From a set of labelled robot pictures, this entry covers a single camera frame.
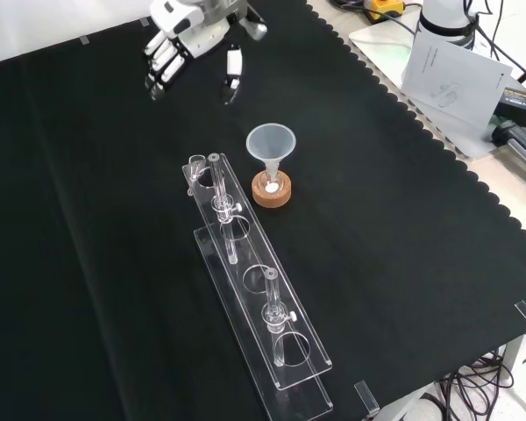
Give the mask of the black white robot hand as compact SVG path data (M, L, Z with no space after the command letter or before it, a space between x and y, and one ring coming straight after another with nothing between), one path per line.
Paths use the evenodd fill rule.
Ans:
M158 32L143 55L148 64L146 89L161 98L194 60L228 44L226 76L221 88L224 104L233 103L243 74L243 54L231 30L241 26L253 40L267 34L267 23L247 1L154 1L150 17Z

